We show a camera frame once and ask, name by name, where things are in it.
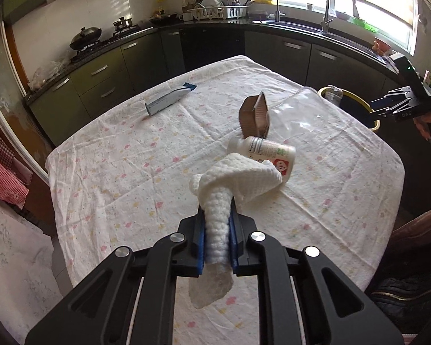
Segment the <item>plastic bag on counter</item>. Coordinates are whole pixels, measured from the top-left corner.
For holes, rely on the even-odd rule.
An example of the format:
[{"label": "plastic bag on counter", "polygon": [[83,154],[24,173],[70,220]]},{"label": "plastic bag on counter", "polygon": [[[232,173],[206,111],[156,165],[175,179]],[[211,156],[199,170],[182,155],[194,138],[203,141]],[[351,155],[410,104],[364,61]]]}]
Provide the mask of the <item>plastic bag on counter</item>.
[{"label": "plastic bag on counter", "polygon": [[57,61],[50,61],[47,65],[35,70],[32,79],[29,82],[31,91],[37,91],[46,83],[47,80],[59,75],[61,70],[69,63],[69,52]]},{"label": "plastic bag on counter", "polygon": [[291,97],[268,110],[270,131],[268,139],[294,145],[294,136],[309,134],[310,138],[325,129],[326,101],[313,89],[301,88]]}]

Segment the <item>bottle label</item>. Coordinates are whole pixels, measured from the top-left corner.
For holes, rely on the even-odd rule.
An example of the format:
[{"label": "bottle label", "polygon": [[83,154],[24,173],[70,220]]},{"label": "bottle label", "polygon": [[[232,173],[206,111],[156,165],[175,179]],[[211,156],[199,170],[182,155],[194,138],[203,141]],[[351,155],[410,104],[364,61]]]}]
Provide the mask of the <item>bottle label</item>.
[{"label": "bottle label", "polygon": [[260,138],[254,138],[249,147],[249,158],[258,162],[265,159],[274,164],[282,176],[286,176],[289,167],[288,151],[282,145]]}]

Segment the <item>white towel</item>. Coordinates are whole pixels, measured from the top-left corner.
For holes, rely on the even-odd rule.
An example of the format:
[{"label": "white towel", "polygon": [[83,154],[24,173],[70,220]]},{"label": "white towel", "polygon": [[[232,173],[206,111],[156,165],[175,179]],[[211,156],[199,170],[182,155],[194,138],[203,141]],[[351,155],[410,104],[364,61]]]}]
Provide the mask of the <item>white towel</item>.
[{"label": "white towel", "polygon": [[262,163],[231,153],[204,174],[193,175],[190,191],[205,211],[206,241],[203,274],[191,279],[189,295],[193,305],[204,307],[222,298],[233,286],[229,268],[228,217],[232,197],[237,206],[277,187],[282,177],[268,160]]}]

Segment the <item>brown cardboard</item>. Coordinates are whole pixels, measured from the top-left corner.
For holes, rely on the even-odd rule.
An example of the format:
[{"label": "brown cardboard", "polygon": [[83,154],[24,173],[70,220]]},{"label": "brown cardboard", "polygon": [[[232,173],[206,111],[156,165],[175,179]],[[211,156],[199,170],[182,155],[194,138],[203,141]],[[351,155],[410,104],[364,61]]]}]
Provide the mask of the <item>brown cardboard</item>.
[{"label": "brown cardboard", "polygon": [[268,117],[268,106],[265,94],[247,97],[239,109],[239,124],[243,137],[261,137],[266,139],[270,128],[270,118]]}]

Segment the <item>white bottle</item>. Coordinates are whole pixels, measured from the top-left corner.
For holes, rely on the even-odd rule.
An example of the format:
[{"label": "white bottle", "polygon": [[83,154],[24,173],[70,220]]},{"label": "white bottle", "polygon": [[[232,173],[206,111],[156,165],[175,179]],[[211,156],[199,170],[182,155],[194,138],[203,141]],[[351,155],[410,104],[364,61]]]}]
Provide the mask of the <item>white bottle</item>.
[{"label": "white bottle", "polygon": [[294,147],[254,136],[249,136],[245,139],[231,138],[226,152],[227,154],[238,153],[258,162],[269,160],[283,176],[283,183],[289,180],[295,159]]}]

